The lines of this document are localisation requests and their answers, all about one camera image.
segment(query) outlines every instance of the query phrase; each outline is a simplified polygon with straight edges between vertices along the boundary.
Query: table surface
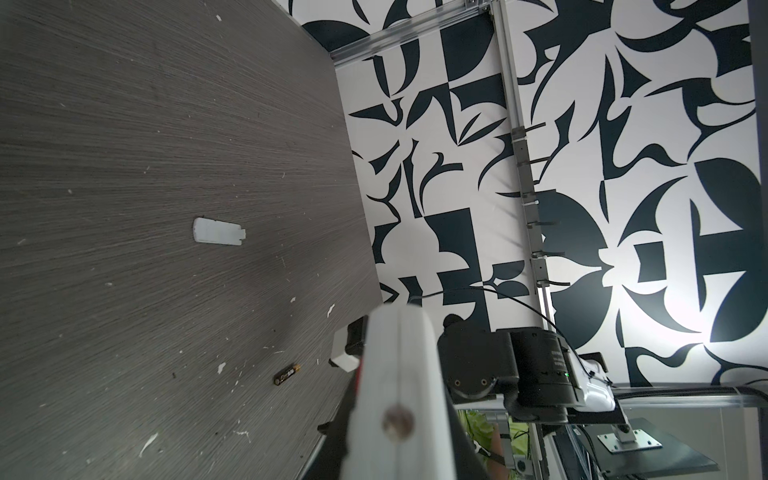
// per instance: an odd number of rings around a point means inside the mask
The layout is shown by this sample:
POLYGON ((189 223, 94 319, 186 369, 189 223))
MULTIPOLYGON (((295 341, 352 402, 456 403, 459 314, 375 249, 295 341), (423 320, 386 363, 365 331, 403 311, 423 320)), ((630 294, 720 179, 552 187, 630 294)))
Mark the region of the table surface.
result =
POLYGON ((292 478, 333 331, 382 301, 328 54, 270 0, 11 2, 0 32, 0 477, 292 478))

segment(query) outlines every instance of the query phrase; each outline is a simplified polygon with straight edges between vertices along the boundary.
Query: patterned wallpaper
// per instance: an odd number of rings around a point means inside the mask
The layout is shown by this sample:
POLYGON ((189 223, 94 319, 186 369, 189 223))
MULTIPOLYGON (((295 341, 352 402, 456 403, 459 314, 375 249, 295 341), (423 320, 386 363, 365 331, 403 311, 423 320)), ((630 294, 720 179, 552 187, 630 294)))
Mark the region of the patterned wallpaper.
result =
MULTIPOLYGON (((433 0, 279 0, 329 50, 433 0)), ((768 376, 746 0, 508 0, 555 322, 634 386, 768 376)), ((483 15, 337 71, 388 302, 483 285, 538 306, 483 15)), ((493 293, 421 301, 492 329, 493 293)))
POLYGON ((508 4, 558 326, 635 386, 765 378, 746 0, 508 4))
MULTIPOLYGON (((485 285, 538 306, 490 16, 336 74, 385 301, 485 285)), ((478 290, 415 302, 438 333, 448 313, 492 329, 541 324, 478 290)))

